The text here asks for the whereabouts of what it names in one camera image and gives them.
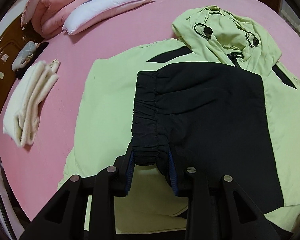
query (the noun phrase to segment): hood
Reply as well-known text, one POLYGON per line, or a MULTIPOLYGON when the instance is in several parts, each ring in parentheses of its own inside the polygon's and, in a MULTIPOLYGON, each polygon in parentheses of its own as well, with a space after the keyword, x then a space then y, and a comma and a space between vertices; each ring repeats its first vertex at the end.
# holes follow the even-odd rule
MULTIPOLYGON (((204 35, 203 28, 199 25, 196 30, 204 35)), ((237 59, 240 67, 260 75, 268 76, 281 57, 277 44, 260 24, 218 6, 187 10, 175 19, 172 29, 180 40, 205 60, 233 65, 227 54, 241 52, 243 58, 237 59), (198 23, 213 30, 209 40, 194 31, 198 23), (247 32, 253 33, 259 40, 258 46, 250 46, 254 36, 247 32)))

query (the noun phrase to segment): folded white towel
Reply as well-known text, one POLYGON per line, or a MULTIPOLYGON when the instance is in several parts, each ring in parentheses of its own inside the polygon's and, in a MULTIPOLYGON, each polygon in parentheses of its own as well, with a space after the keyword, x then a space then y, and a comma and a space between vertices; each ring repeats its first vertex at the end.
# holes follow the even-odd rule
POLYGON ((11 95, 3 117, 3 133, 8 134, 19 147, 32 145, 39 127, 38 105, 58 80, 60 62, 32 65, 11 95))

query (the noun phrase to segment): metal screw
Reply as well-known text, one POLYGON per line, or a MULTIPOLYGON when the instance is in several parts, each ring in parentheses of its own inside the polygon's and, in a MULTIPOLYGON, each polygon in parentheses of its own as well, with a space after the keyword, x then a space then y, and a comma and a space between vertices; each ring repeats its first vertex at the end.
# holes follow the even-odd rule
POLYGON ((78 181, 80 179, 80 176, 79 175, 72 175, 71 177, 70 177, 70 180, 72 181, 72 182, 76 182, 76 181, 78 181))
POLYGON ((115 172, 117 170, 117 168, 115 167, 115 166, 109 166, 108 168, 107 168, 107 171, 108 172, 115 172))
POLYGON ((223 179, 226 181, 226 182, 231 182, 233 179, 230 175, 224 175, 223 176, 223 179))
POLYGON ((187 172, 189 173, 195 173, 197 170, 195 169, 195 167, 188 167, 187 168, 187 172))

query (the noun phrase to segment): pink bed sheet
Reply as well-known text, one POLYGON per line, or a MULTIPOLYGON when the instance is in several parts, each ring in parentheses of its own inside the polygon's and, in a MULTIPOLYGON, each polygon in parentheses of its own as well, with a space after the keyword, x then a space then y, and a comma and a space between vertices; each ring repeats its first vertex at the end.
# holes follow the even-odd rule
POLYGON ((0 116, 2 163, 16 198, 31 220, 56 192, 63 177, 66 157, 74 145, 84 83, 94 60, 172 38, 171 23, 178 15, 187 9, 207 5, 251 17, 263 25, 282 50, 281 61, 300 78, 300 38, 278 14, 256 0, 155 0, 77 35, 59 34, 49 40, 50 44, 38 58, 48 62, 57 58, 61 65, 60 78, 41 105, 34 144, 18 148, 2 133, 2 119, 9 98, 0 116))

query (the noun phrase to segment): black plastic bracket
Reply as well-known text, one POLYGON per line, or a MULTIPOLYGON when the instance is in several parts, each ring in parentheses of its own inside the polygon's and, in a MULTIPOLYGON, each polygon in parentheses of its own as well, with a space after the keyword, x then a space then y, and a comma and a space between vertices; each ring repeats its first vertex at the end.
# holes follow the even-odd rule
MULTIPOLYGON (((83 240, 88 196, 92 195, 89 240, 115 240, 114 197, 130 190, 132 146, 113 166, 82 179, 71 176, 30 223, 20 240, 83 240)), ((280 240, 270 222, 230 175, 209 186, 204 171, 190 166, 173 145, 169 176, 175 195, 188 197, 185 240, 280 240)))

